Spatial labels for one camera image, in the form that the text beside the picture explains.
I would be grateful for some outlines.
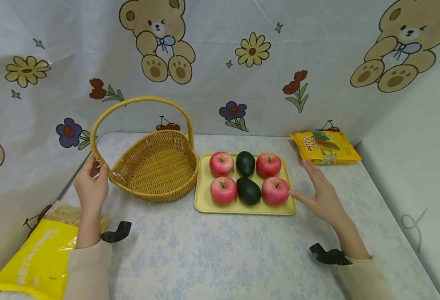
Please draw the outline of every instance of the bow tie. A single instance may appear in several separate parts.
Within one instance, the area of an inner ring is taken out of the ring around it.
[[[166,53],[168,53],[167,46],[168,45],[172,46],[175,44],[175,38],[172,37],[171,35],[166,35],[163,38],[160,37],[156,37],[156,38],[157,38],[157,47],[161,46],[162,50],[165,51]]]
[[[397,60],[399,60],[402,53],[413,54],[419,50],[421,50],[420,43],[403,44],[398,42],[396,47],[393,49],[393,52],[396,51],[393,57],[397,57]]]

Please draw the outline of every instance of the purple flower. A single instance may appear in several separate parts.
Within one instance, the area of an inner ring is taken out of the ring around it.
[[[82,127],[75,123],[71,117],[63,120],[63,123],[58,124],[56,127],[57,134],[60,136],[58,139],[60,145],[65,148],[77,147],[80,143],[78,136],[82,133]]]
[[[235,118],[245,117],[245,110],[247,109],[247,105],[239,104],[236,105],[236,102],[230,101],[224,107],[220,107],[219,113],[220,116],[224,117],[225,120],[231,121]]]

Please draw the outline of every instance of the yellow flower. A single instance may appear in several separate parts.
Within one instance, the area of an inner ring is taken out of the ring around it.
[[[238,58],[238,64],[247,63],[247,67],[253,66],[253,64],[259,66],[262,60],[266,60],[270,54],[268,49],[270,49],[271,44],[266,42],[264,35],[256,38],[255,32],[250,34],[249,42],[244,38],[241,40],[241,48],[235,50],[236,56]]]
[[[22,88],[26,88],[29,82],[36,85],[37,79],[45,78],[47,76],[45,72],[50,70],[49,64],[45,60],[37,62],[33,56],[28,56],[27,60],[14,56],[13,61],[15,64],[6,66],[9,73],[5,75],[5,79],[11,82],[16,81]]]

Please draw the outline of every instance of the yellow tray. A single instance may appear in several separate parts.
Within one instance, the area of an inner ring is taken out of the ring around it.
[[[268,205],[263,199],[257,205],[245,205],[242,203],[238,197],[236,200],[226,206],[219,206],[211,199],[210,195],[210,184],[215,179],[215,177],[210,172],[210,158],[213,153],[203,154],[200,158],[200,169],[198,170],[198,179],[196,183],[195,190],[195,208],[202,213],[218,213],[218,214],[251,214],[251,215],[292,215],[296,212],[296,201],[292,197],[289,197],[285,203],[282,205]],[[233,161],[236,161],[237,154],[230,154],[233,157]],[[255,161],[260,156],[259,154],[253,154]],[[280,173],[276,175],[281,179],[285,180],[289,187],[291,188],[290,176],[288,174],[288,169],[286,168],[285,159],[279,156],[282,163]],[[228,175],[235,182],[240,178],[240,174],[233,168],[232,173]],[[261,184],[263,184],[264,178],[256,173],[256,171],[249,177],[253,180],[261,189]]]

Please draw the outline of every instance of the table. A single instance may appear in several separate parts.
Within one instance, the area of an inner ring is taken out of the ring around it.
[[[99,142],[113,166],[143,133],[108,133]],[[290,138],[195,135],[195,152],[273,152],[288,166],[292,186],[314,195],[308,174]],[[440,300],[425,269],[406,240],[362,163],[320,167],[336,188],[346,212],[378,259],[397,299]],[[308,248],[321,243],[339,248],[334,231],[298,203],[290,217],[202,214],[184,199],[155,205],[110,183],[103,212],[132,222],[129,237],[113,244],[112,300],[339,300],[348,299],[331,268]],[[62,201],[79,205],[70,186]],[[30,300],[2,292],[0,300]]]

